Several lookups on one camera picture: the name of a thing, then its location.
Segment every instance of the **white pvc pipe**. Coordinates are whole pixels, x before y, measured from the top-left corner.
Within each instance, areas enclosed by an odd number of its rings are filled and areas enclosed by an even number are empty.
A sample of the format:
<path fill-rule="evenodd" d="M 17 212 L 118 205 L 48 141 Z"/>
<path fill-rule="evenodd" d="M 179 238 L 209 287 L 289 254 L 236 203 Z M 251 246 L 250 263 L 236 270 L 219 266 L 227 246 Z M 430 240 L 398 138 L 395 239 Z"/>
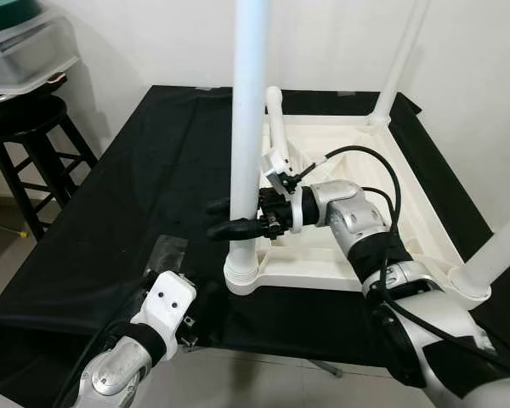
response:
<path fill-rule="evenodd" d="M 268 87 L 266 89 L 266 110 L 269 113 L 270 122 L 270 145 L 280 152 L 284 160 L 289 161 L 289 149 L 287 148 L 283 111 L 281 110 L 282 101 L 281 89 L 278 87 Z"/>
<path fill-rule="evenodd" d="M 269 0 L 237 0 L 232 107 L 230 218 L 255 218 L 263 149 L 264 73 Z M 247 294 L 257 278 L 255 240 L 232 241 L 224 265 L 229 289 Z"/>
<path fill-rule="evenodd" d="M 422 28 L 425 14 L 427 13 L 430 0 L 416 0 L 410 13 L 410 18 L 402 34 L 399 47 L 395 53 L 391 70 L 388 73 L 385 87 L 377 99 L 376 107 L 370 115 L 370 121 L 374 123 L 389 123 L 391 107 L 397 94 L 399 80 L 405 69 L 406 62 L 417 42 L 417 36 Z"/>
<path fill-rule="evenodd" d="M 450 274 L 453 285 L 467 297 L 486 298 L 490 285 L 510 266 L 510 221 L 472 258 Z"/>

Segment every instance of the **stool leg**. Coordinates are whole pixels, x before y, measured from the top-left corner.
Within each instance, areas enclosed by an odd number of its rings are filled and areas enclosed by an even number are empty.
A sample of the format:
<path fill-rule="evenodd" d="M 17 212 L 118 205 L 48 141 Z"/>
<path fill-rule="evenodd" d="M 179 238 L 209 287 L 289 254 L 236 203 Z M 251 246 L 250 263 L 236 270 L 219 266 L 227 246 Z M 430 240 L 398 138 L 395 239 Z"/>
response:
<path fill-rule="evenodd" d="M 70 117 L 66 115 L 65 118 L 60 121 L 59 125 L 66 133 L 66 136 L 68 139 L 70 139 L 71 143 L 74 145 L 77 151 L 79 151 L 79 153 L 82 155 L 83 160 L 85 160 L 89 167 L 93 168 L 98 160 L 91 151 L 91 148 L 88 147 L 88 144 L 83 138 L 82 134 L 77 130 L 74 122 L 72 122 Z"/>
<path fill-rule="evenodd" d="M 49 191 L 60 207 L 64 207 L 71 198 L 75 184 L 69 175 L 63 177 L 65 165 L 60 161 L 47 135 L 34 135 L 25 140 L 23 145 Z"/>
<path fill-rule="evenodd" d="M 30 227 L 32 234 L 37 240 L 40 240 L 43 237 L 45 231 L 43 230 L 42 225 L 40 224 L 40 220 L 38 219 L 34 208 L 32 207 L 32 203 L 28 195 L 26 194 L 25 189 L 20 181 L 19 175 L 15 170 L 14 164 L 11 162 L 9 158 L 9 154 L 6 151 L 5 146 L 0 143 L 0 170 L 6 182 L 8 183 L 9 189 L 17 201 L 17 205 L 20 208 L 23 216 L 25 217 L 28 226 Z"/>

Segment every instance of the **black tablecloth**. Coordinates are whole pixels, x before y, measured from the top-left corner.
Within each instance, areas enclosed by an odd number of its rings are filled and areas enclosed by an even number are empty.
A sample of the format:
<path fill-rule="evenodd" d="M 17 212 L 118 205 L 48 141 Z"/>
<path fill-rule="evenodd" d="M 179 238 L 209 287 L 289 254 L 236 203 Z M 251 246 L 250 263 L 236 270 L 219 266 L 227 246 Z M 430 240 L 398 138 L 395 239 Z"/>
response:
<path fill-rule="evenodd" d="M 284 113 L 365 115 L 376 93 L 285 91 Z M 0 297 L 0 393 L 49 406 L 90 335 L 140 277 L 160 234 L 189 241 L 182 272 L 214 281 L 218 315 L 201 345 L 379 366 L 359 293 L 224 290 L 228 244 L 210 242 L 204 207 L 230 185 L 231 90 L 153 87 Z M 465 258 L 491 232 L 399 94 L 391 131 Z M 474 312 L 510 349 L 510 271 Z"/>

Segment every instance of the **clear plastic bin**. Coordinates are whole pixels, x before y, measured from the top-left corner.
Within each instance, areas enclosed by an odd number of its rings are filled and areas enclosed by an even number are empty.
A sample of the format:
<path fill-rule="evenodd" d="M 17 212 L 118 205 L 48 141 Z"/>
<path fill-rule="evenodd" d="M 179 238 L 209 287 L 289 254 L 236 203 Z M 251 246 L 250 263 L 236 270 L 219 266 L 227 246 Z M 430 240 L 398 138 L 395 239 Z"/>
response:
<path fill-rule="evenodd" d="M 0 31 L 0 94 L 25 94 L 77 61 L 65 20 L 52 12 Z"/>

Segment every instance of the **white wall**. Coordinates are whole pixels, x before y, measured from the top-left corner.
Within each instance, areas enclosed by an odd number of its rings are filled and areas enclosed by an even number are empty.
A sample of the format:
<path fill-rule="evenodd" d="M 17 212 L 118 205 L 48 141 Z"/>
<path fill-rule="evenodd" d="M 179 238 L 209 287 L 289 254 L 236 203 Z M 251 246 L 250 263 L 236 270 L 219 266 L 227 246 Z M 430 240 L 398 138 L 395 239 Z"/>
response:
<path fill-rule="evenodd" d="M 233 0 L 47 0 L 82 63 L 60 91 L 98 151 L 151 84 L 232 82 Z M 269 84 L 378 90 L 413 0 L 273 1 Z M 492 228 L 510 217 L 510 0 L 434 0 L 402 82 Z M 0 194 L 7 194 L 0 179 Z"/>

